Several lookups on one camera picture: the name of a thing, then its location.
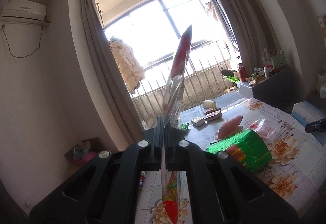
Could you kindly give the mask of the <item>red clear plastic wrapper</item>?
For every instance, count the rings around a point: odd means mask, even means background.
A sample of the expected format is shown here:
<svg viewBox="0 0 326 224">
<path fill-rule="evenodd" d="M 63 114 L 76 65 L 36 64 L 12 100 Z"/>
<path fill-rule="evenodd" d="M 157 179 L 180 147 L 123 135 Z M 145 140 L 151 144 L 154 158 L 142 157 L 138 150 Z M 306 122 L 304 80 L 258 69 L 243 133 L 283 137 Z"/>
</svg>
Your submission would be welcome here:
<svg viewBox="0 0 326 224">
<path fill-rule="evenodd" d="M 267 119 L 258 119 L 249 125 L 263 140 L 274 141 L 281 135 L 281 128 Z"/>
</svg>

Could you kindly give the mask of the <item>red thermos bottle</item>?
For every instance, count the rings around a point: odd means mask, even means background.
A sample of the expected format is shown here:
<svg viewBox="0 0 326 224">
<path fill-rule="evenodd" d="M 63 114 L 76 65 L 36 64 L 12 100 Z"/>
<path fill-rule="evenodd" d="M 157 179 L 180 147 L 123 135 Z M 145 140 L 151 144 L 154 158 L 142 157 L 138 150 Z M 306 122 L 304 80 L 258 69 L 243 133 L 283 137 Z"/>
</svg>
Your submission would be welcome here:
<svg viewBox="0 0 326 224">
<path fill-rule="evenodd" d="M 240 76 L 240 80 L 242 82 L 245 82 L 246 78 L 248 77 L 247 70 L 245 69 L 245 66 L 242 63 L 239 63 L 237 66 L 238 66 L 238 73 Z"/>
</svg>

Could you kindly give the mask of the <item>blue tissue box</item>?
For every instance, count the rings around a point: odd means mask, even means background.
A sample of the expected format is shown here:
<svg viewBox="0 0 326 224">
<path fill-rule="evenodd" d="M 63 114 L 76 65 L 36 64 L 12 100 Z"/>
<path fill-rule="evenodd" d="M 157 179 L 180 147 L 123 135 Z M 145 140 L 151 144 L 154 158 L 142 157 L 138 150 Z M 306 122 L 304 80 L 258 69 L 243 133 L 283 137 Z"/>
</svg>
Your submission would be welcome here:
<svg viewBox="0 0 326 224">
<path fill-rule="evenodd" d="M 322 111 L 307 101 L 294 104 L 291 116 L 303 126 L 325 118 Z"/>
</svg>

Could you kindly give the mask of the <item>grey curtain right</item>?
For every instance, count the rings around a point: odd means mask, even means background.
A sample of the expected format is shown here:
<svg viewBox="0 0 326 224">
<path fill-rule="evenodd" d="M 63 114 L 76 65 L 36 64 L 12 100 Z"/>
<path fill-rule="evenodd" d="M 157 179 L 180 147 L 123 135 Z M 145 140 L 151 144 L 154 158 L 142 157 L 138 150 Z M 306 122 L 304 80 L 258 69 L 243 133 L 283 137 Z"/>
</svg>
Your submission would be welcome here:
<svg viewBox="0 0 326 224">
<path fill-rule="evenodd" d="M 242 62 L 248 73 L 258 66 L 259 38 L 250 15 L 248 0 L 219 0 L 238 43 Z"/>
</svg>

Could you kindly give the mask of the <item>floral tablecloth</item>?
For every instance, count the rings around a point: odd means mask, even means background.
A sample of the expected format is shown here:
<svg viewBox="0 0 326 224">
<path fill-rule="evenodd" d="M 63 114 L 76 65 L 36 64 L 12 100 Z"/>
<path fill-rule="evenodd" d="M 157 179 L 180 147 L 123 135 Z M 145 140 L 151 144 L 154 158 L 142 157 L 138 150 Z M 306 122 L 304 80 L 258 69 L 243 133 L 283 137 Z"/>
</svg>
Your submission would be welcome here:
<svg viewBox="0 0 326 224">
<path fill-rule="evenodd" d="M 136 223 L 325 223 L 325 147 L 291 115 L 242 99 L 220 121 L 168 132 L 163 161 L 180 151 L 181 163 L 146 170 Z"/>
</svg>

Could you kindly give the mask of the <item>white plastic bag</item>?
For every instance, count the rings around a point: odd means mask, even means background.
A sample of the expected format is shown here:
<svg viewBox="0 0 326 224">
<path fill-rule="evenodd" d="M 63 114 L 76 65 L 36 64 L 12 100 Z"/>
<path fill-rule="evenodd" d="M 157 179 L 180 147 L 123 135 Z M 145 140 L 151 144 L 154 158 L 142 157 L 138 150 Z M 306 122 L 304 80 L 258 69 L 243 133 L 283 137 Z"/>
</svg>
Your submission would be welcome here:
<svg viewBox="0 0 326 224">
<path fill-rule="evenodd" d="M 267 48 L 264 48 L 262 53 L 262 62 L 264 66 L 273 68 L 272 57 L 268 54 Z"/>
</svg>

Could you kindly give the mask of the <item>small white carton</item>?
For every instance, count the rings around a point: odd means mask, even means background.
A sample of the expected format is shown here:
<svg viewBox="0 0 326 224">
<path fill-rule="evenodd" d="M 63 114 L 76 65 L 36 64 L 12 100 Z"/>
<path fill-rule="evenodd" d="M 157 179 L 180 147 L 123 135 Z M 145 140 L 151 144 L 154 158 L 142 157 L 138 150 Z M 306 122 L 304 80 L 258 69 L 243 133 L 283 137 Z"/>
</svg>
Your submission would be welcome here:
<svg viewBox="0 0 326 224">
<path fill-rule="evenodd" d="M 203 117 L 197 116 L 191 120 L 191 123 L 194 127 L 200 127 L 205 124 L 205 119 Z"/>
</svg>

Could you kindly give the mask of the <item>small green packet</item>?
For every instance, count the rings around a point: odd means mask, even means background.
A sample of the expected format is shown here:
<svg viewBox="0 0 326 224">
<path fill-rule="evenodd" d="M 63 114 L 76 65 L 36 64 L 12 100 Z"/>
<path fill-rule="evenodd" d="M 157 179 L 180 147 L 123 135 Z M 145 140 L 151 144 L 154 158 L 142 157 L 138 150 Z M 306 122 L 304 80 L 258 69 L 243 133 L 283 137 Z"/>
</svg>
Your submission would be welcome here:
<svg viewBox="0 0 326 224">
<path fill-rule="evenodd" d="M 189 123 L 184 123 L 179 125 L 179 129 L 182 131 L 188 131 Z"/>
</svg>

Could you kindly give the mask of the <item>green plastic basket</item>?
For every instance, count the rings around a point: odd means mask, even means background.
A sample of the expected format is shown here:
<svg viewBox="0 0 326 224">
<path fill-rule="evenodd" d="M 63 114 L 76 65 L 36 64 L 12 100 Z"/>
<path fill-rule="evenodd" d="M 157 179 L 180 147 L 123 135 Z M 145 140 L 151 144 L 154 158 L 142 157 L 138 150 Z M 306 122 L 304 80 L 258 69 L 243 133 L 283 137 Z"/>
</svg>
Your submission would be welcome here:
<svg viewBox="0 0 326 224">
<path fill-rule="evenodd" d="M 271 57 L 271 63 L 273 68 L 281 68 L 287 64 L 285 55 L 282 53 L 277 56 Z"/>
</svg>

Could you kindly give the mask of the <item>white bottle on cabinet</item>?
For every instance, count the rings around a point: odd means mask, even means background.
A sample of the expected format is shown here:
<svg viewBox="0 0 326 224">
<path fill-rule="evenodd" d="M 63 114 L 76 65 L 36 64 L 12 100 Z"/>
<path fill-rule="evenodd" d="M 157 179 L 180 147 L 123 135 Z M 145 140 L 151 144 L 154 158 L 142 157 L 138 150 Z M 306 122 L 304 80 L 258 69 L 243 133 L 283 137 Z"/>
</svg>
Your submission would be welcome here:
<svg viewBox="0 0 326 224">
<path fill-rule="evenodd" d="M 269 76 L 269 67 L 267 66 L 264 66 L 264 74 L 265 74 L 265 78 L 268 79 L 270 76 Z"/>
</svg>

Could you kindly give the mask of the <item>clear red snack wrapper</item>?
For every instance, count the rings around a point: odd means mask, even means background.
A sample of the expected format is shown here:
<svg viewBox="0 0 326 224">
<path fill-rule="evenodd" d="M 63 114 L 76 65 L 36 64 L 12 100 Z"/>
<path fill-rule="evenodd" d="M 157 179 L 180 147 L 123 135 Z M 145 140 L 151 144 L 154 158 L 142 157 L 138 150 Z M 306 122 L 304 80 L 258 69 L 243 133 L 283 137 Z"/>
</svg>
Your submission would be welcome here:
<svg viewBox="0 0 326 224">
<path fill-rule="evenodd" d="M 164 132 L 162 135 L 161 179 L 162 204 L 170 223 L 178 223 L 180 209 L 181 174 L 167 168 L 168 142 L 173 141 L 169 130 L 178 128 L 178 115 L 184 91 L 184 73 L 189 58 L 192 42 L 192 26 L 189 26 L 180 38 L 174 54 L 172 68 L 168 77 L 163 98 L 162 118 Z"/>
</svg>

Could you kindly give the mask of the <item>dark grey cabinet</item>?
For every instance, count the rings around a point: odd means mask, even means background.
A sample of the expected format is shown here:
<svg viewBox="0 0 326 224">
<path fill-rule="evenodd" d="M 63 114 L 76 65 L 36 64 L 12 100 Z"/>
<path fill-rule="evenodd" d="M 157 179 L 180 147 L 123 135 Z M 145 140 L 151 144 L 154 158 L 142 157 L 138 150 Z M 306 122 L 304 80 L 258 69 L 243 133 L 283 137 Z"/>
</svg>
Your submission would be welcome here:
<svg viewBox="0 0 326 224">
<path fill-rule="evenodd" d="M 255 98 L 286 113 L 290 113 L 294 104 L 294 86 L 294 76 L 288 67 L 252 87 L 248 82 L 237 82 L 238 91 L 242 96 Z"/>
</svg>

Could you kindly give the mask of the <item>white air conditioner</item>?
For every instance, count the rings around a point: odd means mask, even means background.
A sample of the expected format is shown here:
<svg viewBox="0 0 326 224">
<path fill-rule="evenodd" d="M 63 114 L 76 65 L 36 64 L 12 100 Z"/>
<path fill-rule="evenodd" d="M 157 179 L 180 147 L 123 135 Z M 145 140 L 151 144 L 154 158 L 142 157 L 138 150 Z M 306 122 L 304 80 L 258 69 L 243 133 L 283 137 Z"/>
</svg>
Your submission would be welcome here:
<svg viewBox="0 0 326 224">
<path fill-rule="evenodd" d="M 41 25 L 46 6 L 29 0 L 1 0 L 1 22 Z"/>
</svg>

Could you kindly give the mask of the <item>grey curtain left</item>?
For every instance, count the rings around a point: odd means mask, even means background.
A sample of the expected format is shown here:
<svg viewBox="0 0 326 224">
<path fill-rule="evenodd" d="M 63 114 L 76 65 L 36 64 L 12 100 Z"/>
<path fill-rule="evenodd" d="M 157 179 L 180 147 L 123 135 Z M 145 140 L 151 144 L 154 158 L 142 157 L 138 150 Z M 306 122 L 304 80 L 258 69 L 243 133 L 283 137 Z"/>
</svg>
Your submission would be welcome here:
<svg viewBox="0 0 326 224">
<path fill-rule="evenodd" d="M 143 139 L 144 128 L 110 50 L 93 0 L 81 0 L 82 20 L 93 65 L 107 104 L 129 145 Z"/>
</svg>

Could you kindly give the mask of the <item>white paper cup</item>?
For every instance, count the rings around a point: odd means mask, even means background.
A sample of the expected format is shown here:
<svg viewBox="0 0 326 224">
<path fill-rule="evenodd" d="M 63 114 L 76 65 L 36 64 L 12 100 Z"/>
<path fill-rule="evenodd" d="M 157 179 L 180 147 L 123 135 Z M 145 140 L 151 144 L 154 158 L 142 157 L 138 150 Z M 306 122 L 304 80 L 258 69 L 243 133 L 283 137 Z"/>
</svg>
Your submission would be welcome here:
<svg viewBox="0 0 326 224">
<path fill-rule="evenodd" d="M 202 106 L 204 109 L 215 108 L 217 103 L 214 100 L 203 100 Z"/>
</svg>

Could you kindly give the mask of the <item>beige quilted jacket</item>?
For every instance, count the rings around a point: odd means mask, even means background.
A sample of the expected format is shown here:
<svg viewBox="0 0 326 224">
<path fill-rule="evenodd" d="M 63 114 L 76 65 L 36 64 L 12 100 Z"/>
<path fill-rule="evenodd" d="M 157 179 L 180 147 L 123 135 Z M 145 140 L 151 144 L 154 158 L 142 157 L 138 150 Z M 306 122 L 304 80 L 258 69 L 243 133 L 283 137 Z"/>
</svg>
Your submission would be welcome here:
<svg viewBox="0 0 326 224">
<path fill-rule="evenodd" d="M 143 67 L 135 58 L 132 48 L 121 39 L 111 37 L 109 46 L 128 92 L 135 94 L 145 78 Z"/>
</svg>

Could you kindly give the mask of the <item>pink knitted sponge cloth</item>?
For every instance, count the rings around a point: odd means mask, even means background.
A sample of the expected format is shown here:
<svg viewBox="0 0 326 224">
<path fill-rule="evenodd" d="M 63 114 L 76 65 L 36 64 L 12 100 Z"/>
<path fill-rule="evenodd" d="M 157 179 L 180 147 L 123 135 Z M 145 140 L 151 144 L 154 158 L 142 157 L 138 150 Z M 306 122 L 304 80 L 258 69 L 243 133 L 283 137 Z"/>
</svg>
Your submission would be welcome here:
<svg viewBox="0 0 326 224">
<path fill-rule="evenodd" d="M 217 140 L 222 140 L 224 138 L 233 136 L 239 132 L 242 132 L 243 126 L 240 123 L 243 121 L 243 116 L 238 115 L 233 119 L 224 123 L 217 132 Z"/>
</svg>

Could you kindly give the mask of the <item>green snack bag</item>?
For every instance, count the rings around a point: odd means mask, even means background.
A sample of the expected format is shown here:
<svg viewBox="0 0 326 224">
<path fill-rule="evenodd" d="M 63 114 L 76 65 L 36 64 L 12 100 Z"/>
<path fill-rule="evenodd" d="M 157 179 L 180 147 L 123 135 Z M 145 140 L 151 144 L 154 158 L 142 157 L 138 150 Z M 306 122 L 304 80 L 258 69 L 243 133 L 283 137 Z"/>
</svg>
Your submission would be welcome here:
<svg viewBox="0 0 326 224">
<path fill-rule="evenodd" d="M 256 172 L 272 160 L 271 152 L 262 138 L 252 130 L 245 130 L 220 140 L 206 148 L 209 153 L 225 151 L 251 172 Z"/>
</svg>

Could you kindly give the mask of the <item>grey curtain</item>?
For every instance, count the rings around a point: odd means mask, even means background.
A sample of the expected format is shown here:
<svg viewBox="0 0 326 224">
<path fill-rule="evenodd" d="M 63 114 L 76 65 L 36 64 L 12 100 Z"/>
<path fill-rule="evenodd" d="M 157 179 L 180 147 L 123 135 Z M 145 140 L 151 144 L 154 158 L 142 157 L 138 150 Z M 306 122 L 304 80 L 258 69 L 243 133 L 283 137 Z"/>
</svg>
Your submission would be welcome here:
<svg viewBox="0 0 326 224">
<path fill-rule="evenodd" d="M 110 50 L 93 0 L 81 0 L 82 20 L 93 65 L 107 104 L 129 145 L 143 139 L 144 128 Z"/>
<path fill-rule="evenodd" d="M 248 73 L 258 66 L 259 38 L 250 15 L 248 0 L 219 0 L 238 43 L 242 62 Z"/>
</svg>

